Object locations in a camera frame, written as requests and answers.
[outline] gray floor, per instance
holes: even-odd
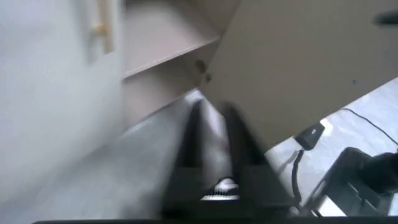
[[[95,151],[58,177],[48,180],[19,198],[0,205],[1,223],[32,223],[51,219],[156,218],[160,195],[174,161],[182,127],[196,99],[194,91],[128,130],[116,142]],[[350,104],[349,108],[368,117],[398,139],[398,79]],[[220,118],[206,109],[208,125],[205,157],[225,162],[225,138]],[[357,147],[370,155],[395,152],[382,133],[347,111],[338,111],[323,122],[326,131],[313,151],[304,154],[298,170],[298,186],[305,201],[313,188],[346,147]],[[266,153],[276,172],[291,192],[292,165],[281,165],[300,149],[287,139]],[[228,171],[206,177],[216,180]],[[391,215],[398,214],[393,206]]]

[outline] cabinet door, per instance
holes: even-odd
[[[108,3],[105,54],[95,1],[1,1],[0,202],[123,130],[119,2]]]
[[[234,103],[266,147],[398,74],[398,27],[374,23],[395,0],[242,1],[201,90]]]

